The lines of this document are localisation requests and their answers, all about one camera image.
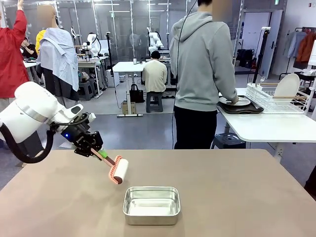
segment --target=lint roller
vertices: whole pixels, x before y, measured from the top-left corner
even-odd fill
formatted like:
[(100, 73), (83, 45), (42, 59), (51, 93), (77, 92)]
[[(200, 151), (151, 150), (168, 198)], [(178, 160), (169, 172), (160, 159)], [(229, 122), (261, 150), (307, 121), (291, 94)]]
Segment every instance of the lint roller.
[(122, 156), (117, 156), (115, 160), (112, 160), (106, 151), (103, 149), (98, 152), (94, 149), (91, 151), (102, 161), (104, 161), (109, 167), (111, 167), (109, 172), (109, 179), (115, 184), (121, 184), (124, 181), (125, 174), (128, 168), (128, 161), (123, 159)]

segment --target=fluorescent light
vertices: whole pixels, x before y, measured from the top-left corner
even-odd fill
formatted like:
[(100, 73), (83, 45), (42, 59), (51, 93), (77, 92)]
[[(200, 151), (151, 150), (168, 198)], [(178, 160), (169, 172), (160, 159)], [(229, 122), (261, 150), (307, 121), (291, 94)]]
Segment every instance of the fluorescent light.
[(109, 11), (109, 12), (129, 12), (129, 11)]
[(119, 3), (114, 3), (114, 4), (110, 4), (110, 3), (96, 3), (96, 6), (111, 6), (111, 5), (115, 5), (115, 6), (119, 6)]

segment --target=dish rack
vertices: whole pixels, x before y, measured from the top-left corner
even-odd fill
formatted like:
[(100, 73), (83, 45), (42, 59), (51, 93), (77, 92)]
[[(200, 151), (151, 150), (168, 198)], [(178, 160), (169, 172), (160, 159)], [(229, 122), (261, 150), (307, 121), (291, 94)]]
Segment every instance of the dish rack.
[(248, 83), (246, 96), (264, 108), (265, 114), (303, 114), (309, 95), (298, 91), (296, 96), (274, 96), (277, 83)]

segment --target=person in red shirt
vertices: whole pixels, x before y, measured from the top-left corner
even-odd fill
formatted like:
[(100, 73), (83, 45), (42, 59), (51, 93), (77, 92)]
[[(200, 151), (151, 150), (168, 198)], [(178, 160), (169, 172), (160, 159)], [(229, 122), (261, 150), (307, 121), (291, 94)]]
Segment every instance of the person in red shirt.
[(27, 24), (22, 5), (19, 0), (13, 29), (0, 28), (0, 112), (14, 98), (15, 89), (29, 81), (20, 51)]

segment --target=green tape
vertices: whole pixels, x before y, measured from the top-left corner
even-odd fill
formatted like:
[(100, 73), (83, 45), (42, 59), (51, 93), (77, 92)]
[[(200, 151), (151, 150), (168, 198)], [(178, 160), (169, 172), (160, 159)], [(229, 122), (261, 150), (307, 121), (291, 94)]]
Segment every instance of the green tape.
[(103, 157), (106, 158), (108, 156), (108, 153), (104, 150), (99, 150), (98, 153)]

